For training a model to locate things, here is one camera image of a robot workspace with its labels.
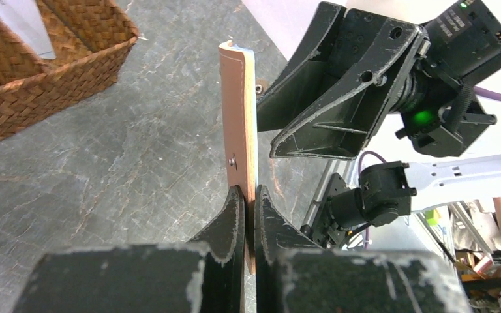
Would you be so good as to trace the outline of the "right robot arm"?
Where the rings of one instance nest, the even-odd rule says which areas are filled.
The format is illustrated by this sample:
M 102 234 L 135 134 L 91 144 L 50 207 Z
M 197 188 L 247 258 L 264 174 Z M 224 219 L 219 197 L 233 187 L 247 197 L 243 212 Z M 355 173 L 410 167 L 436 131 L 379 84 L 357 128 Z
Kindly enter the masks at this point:
M 475 86 L 501 69 L 501 22 L 482 1 L 457 1 L 414 24 L 322 1 L 299 46 L 258 100 L 260 132 L 276 130 L 271 158 L 355 160 L 384 119 L 434 157 L 365 168 L 358 186 L 320 203 L 320 230 L 383 226 L 449 203 L 501 197 L 501 155 L 462 159 L 494 125 Z

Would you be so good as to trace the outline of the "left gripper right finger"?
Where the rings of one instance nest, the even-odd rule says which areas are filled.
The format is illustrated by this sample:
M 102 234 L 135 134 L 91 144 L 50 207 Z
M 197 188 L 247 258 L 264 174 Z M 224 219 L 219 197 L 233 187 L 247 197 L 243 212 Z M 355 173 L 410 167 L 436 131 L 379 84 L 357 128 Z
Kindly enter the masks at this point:
M 258 312 L 288 312 L 286 300 L 296 287 L 292 257 L 305 248 L 317 248 L 276 209 L 268 187 L 256 189 L 254 251 Z

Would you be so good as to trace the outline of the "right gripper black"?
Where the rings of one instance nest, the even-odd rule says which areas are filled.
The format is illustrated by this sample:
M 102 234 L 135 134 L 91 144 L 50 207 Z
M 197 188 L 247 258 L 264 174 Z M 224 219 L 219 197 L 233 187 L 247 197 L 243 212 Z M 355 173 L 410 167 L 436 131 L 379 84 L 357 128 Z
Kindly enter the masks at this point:
M 352 160 L 397 104 L 414 150 L 461 156 L 497 118 L 474 87 L 501 69 L 501 23 L 483 1 L 457 1 L 425 23 L 343 19 L 313 102 L 271 141 L 271 158 Z

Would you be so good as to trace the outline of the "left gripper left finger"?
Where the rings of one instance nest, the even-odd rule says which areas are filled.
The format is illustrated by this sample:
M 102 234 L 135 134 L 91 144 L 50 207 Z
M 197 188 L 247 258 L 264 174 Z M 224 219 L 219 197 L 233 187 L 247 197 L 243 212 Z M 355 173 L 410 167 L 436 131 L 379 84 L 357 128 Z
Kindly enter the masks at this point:
M 245 198 L 239 186 L 229 188 L 218 215 L 191 241 L 209 246 L 200 311 L 243 312 Z

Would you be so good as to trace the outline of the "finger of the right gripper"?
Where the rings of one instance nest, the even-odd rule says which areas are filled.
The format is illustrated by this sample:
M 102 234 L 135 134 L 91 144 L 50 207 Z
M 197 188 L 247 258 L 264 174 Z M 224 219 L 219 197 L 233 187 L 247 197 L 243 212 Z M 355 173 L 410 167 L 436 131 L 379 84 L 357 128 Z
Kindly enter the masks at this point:
M 346 7 L 322 1 L 285 68 L 257 100 L 259 132 L 286 127 L 316 96 Z

